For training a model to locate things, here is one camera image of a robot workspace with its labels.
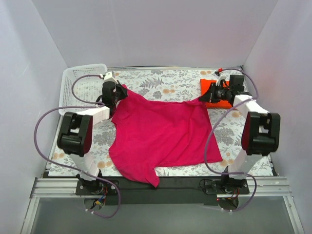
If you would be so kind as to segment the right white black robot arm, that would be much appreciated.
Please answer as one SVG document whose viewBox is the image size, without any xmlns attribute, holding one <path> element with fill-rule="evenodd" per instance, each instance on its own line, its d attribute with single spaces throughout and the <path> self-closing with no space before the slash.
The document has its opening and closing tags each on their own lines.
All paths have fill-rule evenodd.
<svg viewBox="0 0 312 234">
<path fill-rule="evenodd" d="M 231 75 L 226 81 L 220 77 L 212 81 L 208 90 L 200 97 L 206 103 L 228 102 L 245 118 L 241 136 L 241 151 L 233 164 L 215 179 L 204 179 L 201 183 L 209 195 L 218 192 L 237 194 L 247 187 L 246 177 L 251 168 L 264 156 L 275 152 L 279 145 L 280 115 L 262 108 L 249 92 L 245 91 L 244 76 Z"/>
</svg>

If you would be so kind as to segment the white plastic basket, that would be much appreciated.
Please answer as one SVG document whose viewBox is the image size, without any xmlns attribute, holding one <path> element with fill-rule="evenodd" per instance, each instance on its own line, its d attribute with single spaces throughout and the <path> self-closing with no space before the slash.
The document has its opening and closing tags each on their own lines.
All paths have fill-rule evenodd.
<svg viewBox="0 0 312 234">
<path fill-rule="evenodd" d="M 89 64 L 76 66 L 64 70 L 61 81 L 59 106 L 71 106 L 76 108 L 60 109 L 60 115 L 66 112 L 82 111 L 81 106 L 92 106 L 102 94 L 103 80 L 97 75 L 105 74 L 105 64 Z"/>
</svg>

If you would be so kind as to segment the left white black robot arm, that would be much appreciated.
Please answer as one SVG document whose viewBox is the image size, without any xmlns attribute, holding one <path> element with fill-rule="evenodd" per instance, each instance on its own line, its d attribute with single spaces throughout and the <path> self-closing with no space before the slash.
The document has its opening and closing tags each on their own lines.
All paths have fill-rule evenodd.
<svg viewBox="0 0 312 234">
<path fill-rule="evenodd" d="M 111 119 L 117 103 L 126 97 L 127 89 L 119 81 L 106 81 L 102 85 L 102 95 L 97 99 L 97 102 L 104 103 L 103 107 L 79 113 L 67 112 L 63 116 L 57 146 L 70 156 L 78 168 L 76 177 L 83 188 L 93 195 L 102 193 L 104 189 L 104 182 L 97 179 L 101 177 L 101 171 L 90 153 L 93 126 Z"/>
</svg>

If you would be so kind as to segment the magenta t shirt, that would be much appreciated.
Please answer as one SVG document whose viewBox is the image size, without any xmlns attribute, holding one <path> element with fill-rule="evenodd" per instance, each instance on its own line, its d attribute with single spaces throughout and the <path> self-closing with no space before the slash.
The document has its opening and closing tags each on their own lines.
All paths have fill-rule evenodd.
<svg viewBox="0 0 312 234">
<path fill-rule="evenodd" d="M 222 161 L 204 102 L 151 101 L 131 90 L 112 118 L 116 137 L 109 149 L 120 174 L 131 181 L 160 183 L 156 167 Z"/>
</svg>

